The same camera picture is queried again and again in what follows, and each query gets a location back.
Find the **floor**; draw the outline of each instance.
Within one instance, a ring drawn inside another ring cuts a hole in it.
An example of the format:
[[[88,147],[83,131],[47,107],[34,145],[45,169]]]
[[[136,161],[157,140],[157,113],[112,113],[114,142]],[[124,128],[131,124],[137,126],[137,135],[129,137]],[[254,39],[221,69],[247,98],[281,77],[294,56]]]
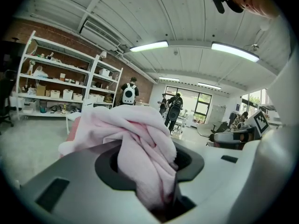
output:
[[[67,138],[65,119],[22,117],[14,127],[2,124],[0,128],[0,160],[8,177],[26,183],[33,176],[58,159],[58,146]],[[194,150],[205,146],[208,139],[196,128],[185,127],[180,144]]]

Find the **red brick wall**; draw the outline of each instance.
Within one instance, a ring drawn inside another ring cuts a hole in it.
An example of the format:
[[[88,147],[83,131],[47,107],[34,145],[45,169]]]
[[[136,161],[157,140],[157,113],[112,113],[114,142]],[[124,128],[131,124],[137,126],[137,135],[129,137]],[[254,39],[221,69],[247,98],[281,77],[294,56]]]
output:
[[[5,41],[13,41],[11,38],[12,37],[17,37],[19,38],[20,43],[27,43],[31,33],[33,31],[36,31],[35,36],[53,41],[53,42],[57,42],[60,43],[62,45],[68,46],[70,48],[76,49],[78,51],[81,51],[85,54],[88,54],[90,56],[95,57],[97,54],[101,53],[101,50],[98,49],[97,47],[89,44],[88,42],[83,41],[82,39],[75,37],[71,34],[68,34],[62,30],[56,29],[54,27],[48,26],[48,25],[44,25],[41,23],[37,23],[37,22],[33,22],[33,21],[28,21],[28,20],[23,20],[23,19],[15,19],[13,21],[13,23],[11,24],[9,30],[7,31],[7,33],[5,34],[5,36],[3,37],[3,40]],[[33,49],[34,44],[31,44],[29,49]],[[44,53],[45,55],[49,55],[50,51],[48,52],[45,49],[39,48],[39,50],[37,51],[37,54],[40,53]],[[59,54],[54,52],[54,57],[57,59],[60,59],[63,63],[66,64],[72,64],[75,66],[80,66],[80,67],[87,67],[88,64],[78,60],[78,59],[73,59],[72,57],[63,55],[63,54]],[[143,102],[148,103],[150,100],[150,94],[153,88],[153,83],[150,82],[149,80],[147,80],[146,78],[144,78],[142,75],[140,75],[139,73],[137,73],[135,70],[133,70],[132,68],[128,67],[126,64],[124,64],[123,62],[119,61],[118,59],[116,59],[115,57],[107,54],[107,58],[103,59],[104,62],[106,62],[107,64],[110,64],[118,69],[123,68],[123,72],[121,75],[121,79],[120,79],[120,84],[119,84],[119,88],[118,91],[116,93],[116,100],[119,99],[119,96],[121,94],[121,90],[120,87],[122,84],[124,83],[128,83],[130,81],[131,77],[136,77],[137,78],[137,83],[136,85],[138,86],[139,89],[139,96],[136,98],[137,101],[142,100]],[[75,80],[82,80],[84,79],[84,75],[79,75],[76,72],[72,72],[72,71],[68,71],[65,69],[60,69],[60,68],[56,68],[56,67],[49,67],[47,65],[42,65],[43,66],[43,70],[48,73],[49,76],[51,77],[56,77],[59,78],[60,73],[66,73],[66,78],[72,78]],[[22,70],[22,72],[26,72],[28,69],[28,63],[24,64],[24,68]],[[103,86],[106,85],[105,82],[100,81],[98,79],[93,79],[94,81],[99,81],[103,83]],[[20,79],[20,83],[24,84],[25,79]],[[61,86],[57,86],[56,84],[53,83],[42,83],[43,85],[47,85],[47,89],[50,90],[59,90],[61,88]],[[73,86],[65,86],[63,87],[63,89],[72,89],[74,90],[74,92],[79,92],[79,89],[76,89],[76,87]]]

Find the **backpack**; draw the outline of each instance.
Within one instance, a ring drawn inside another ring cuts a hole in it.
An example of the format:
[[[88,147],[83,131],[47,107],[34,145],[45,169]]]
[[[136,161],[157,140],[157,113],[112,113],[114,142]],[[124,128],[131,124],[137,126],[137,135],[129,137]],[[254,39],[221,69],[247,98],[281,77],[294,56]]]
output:
[[[177,99],[173,102],[173,106],[170,108],[168,117],[171,121],[176,121],[179,113],[181,112],[181,108],[183,106],[183,100],[181,97],[177,97]]]
[[[122,102],[124,104],[132,105],[135,101],[135,88],[136,85],[130,86],[130,83],[127,83],[127,88],[123,91]]]
[[[175,100],[175,102],[173,103],[173,106],[176,106],[176,107],[178,107],[178,108],[182,108],[182,106],[183,106],[183,100],[182,100],[182,98],[181,97],[178,97],[176,100]]]

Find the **fluorescent light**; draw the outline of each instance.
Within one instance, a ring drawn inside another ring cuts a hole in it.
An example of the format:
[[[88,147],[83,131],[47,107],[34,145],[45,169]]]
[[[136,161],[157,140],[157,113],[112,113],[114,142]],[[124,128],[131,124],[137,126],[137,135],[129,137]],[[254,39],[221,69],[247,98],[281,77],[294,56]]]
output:
[[[228,46],[228,45],[222,44],[222,43],[213,42],[211,49],[228,52],[228,53],[243,57],[243,58],[248,59],[253,62],[257,62],[260,59],[257,55],[255,55],[251,52],[248,52],[246,50],[243,50],[243,49],[240,49],[237,47]]]
[[[155,48],[162,48],[162,47],[168,47],[168,42],[167,41],[161,41],[161,42],[155,42],[139,47],[131,47],[130,51],[137,52],[137,51],[142,51],[142,50],[149,50],[149,49],[155,49]]]
[[[215,85],[211,85],[211,84],[198,83],[197,85],[202,85],[202,86],[206,86],[206,87],[211,87],[211,88],[218,89],[218,90],[221,89],[221,87],[218,87],[218,86],[215,86]]]
[[[176,78],[167,78],[167,77],[159,77],[160,80],[174,80],[174,81],[179,81],[179,79]]]

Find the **ceiling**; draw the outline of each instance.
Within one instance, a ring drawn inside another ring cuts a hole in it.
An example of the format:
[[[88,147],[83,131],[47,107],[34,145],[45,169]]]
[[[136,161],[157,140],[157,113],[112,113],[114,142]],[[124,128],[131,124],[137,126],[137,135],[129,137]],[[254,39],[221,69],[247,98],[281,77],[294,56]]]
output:
[[[290,54],[283,20],[237,14],[224,6],[226,11],[220,14],[212,0],[26,0],[16,16],[78,35],[92,17],[118,36],[122,57],[153,79],[167,76],[187,84],[205,81],[222,87],[226,94],[267,87]],[[128,50],[160,40],[170,46],[135,53]],[[243,49],[256,43],[260,48],[255,53],[261,60],[254,63],[211,50],[213,41]]]

